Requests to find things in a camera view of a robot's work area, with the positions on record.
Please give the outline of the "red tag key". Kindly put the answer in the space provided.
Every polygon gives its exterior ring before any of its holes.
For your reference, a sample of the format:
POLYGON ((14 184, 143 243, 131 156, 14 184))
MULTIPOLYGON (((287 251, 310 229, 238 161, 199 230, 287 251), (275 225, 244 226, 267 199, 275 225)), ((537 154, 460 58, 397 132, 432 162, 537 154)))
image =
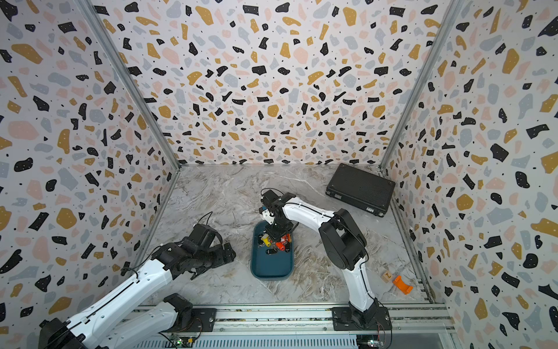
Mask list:
POLYGON ((275 243, 276 248, 283 252, 290 252, 291 251, 291 235, 286 234, 280 238, 279 241, 275 243))

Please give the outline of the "teal plastic storage box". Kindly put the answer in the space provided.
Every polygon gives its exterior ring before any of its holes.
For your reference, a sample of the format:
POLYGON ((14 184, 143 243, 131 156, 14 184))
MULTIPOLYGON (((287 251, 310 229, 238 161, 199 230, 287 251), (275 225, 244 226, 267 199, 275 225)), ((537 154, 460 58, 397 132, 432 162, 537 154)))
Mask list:
POLYGON ((294 253, 284 252, 275 247, 267 247, 261 240, 267 223, 260 221, 254 227, 251 243, 250 269, 252 275, 261 281, 282 281, 294 270, 294 253))

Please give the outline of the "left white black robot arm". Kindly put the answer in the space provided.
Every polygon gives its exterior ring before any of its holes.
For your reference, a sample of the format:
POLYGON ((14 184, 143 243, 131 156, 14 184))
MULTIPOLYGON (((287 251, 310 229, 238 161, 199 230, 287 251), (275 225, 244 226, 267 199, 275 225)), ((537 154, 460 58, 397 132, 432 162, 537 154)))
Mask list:
POLYGON ((69 319, 41 323, 39 348, 132 348, 163 332, 210 330, 193 304, 174 293, 150 311, 125 320, 138 305, 184 273, 193 279, 235 260, 230 243, 208 225, 196 224, 179 242, 154 249, 126 281, 69 319))

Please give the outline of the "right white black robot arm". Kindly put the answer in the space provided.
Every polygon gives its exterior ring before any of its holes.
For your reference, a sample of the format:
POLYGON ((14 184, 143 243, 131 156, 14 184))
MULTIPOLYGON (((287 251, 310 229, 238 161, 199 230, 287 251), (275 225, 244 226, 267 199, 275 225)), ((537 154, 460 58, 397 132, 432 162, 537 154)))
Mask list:
POLYGON ((321 209, 293 193, 279 196, 274 190, 266 190, 261 202, 259 213, 267 223, 261 238, 264 245, 286 251, 292 245, 292 232, 301 224, 318 233, 328 259, 341 270, 349 306, 333 310, 337 331, 392 329, 388 309, 372 292, 366 239, 347 210, 321 209))

